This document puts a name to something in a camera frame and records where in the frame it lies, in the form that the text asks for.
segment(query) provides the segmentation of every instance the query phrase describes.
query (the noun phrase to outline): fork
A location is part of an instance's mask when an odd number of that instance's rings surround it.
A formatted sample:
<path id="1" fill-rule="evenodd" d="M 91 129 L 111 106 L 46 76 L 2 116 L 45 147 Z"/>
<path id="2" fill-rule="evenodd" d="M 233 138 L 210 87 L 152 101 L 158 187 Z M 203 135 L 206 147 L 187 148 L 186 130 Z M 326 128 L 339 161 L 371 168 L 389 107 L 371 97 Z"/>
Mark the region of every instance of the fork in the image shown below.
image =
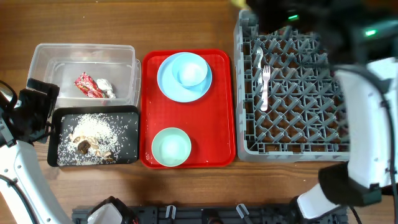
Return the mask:
<path id="1" fill-rule="evenodd" d="M 262 69 L 262 105 L 260 107 L 261 111 L 266 111 L 268 109 L 268 81 L 271 77 L 271 66 L 265 65 Z"/>

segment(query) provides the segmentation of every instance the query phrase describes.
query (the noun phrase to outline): red plastic tray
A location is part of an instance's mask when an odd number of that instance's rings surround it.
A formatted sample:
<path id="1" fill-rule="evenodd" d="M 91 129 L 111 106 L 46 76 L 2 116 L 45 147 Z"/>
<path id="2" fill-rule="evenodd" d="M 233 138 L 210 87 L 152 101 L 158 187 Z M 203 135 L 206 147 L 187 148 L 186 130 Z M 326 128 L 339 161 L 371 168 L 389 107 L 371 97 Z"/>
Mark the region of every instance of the red plastic tray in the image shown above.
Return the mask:
<path id="1" fill-rule="evenodd" d="M 168 99 L 157 85 L 160 64 L 170 55 L 191 52 L 209 64 L 213 80 L 200 99 L 177 103 Z M 191 139 L 189 158 L 177 168 L 219 167 L 235 158 L 235 128 L 229 58 L 221 50 L 168 50 L 147 54 L 142 63 L 140 159 L 153 169 L 166 169 L 152 155 L 155 135 L 169 127 L 180 128 Z"/>

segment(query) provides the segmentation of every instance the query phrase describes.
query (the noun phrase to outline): wooden table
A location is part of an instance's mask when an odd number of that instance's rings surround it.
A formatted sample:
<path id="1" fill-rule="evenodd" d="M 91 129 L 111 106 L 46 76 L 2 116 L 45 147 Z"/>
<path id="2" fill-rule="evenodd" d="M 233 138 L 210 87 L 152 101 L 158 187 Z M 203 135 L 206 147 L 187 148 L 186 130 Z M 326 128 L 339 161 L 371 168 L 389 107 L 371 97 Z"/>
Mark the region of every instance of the wooden table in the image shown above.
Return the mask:
<path id="1" fill-rule="evenodd" d="M 0 4 L 0 79 L 17 91 L 25 87 L 39 43 L 132 45 L 139 60 L 152 50 L 204 48 L 224 50 L 233 58 L 236 11 L 227 0 L 40 2 Z M 150 170 L 140 162 L 59 169 L 47 164 L 47 145 L 37 144 L 36 150 L 44 176 L 69 215 L 73 208 L 96 205 L 110 195 L 128 205 L 288 202 L 316 184 L 319 168 L 332 164 L 236 159 L 228 167 L 214 169 Z M 0 224 L 15 223 L 2 198 L 0 211 Z M 360 209 L 359 214 L 363 223 L 392 223 L 392 200 L 384 197 L 382 203 Z"/>

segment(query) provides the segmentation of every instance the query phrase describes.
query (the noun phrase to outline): white crumpled wrapper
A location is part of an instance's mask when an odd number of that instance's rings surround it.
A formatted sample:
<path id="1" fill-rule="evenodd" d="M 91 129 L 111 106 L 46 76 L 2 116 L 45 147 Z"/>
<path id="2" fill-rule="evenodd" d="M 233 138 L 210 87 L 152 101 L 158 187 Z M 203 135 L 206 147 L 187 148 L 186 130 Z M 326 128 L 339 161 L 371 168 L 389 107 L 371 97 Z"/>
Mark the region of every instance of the white crumpled wrapper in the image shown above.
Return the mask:
<path id="1" fill-rule="evenodd" d="M 110 98 L 116 98 L 116 95 L 113 93 L 112 84 L 104 78 L 97 79 L 98 88 Z"/>

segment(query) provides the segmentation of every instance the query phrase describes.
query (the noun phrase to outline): candy wrapper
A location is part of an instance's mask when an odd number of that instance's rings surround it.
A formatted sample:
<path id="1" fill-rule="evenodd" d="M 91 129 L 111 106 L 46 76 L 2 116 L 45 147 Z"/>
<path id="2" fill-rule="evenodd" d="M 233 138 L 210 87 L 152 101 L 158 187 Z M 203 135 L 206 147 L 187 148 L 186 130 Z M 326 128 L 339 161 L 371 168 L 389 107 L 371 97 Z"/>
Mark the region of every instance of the candy wrapper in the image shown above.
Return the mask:
<path id="1" fill-rule="evenodd" d="M 89 75 L 86 74 L 86 72 L 83 72 L 83 74 L 76 79 L 75 85 L 88 97 L 107 98 L 105 93 L 98 88 L 98 85 Z"/>
<path id="2" fill-rule="evenodd" d="M 116 98 L 113 93 L 112 84 L 104 78 L 97 79 L 97 85 L 100 90 L 102 90 L 108 98 L 113 99 Z"/>

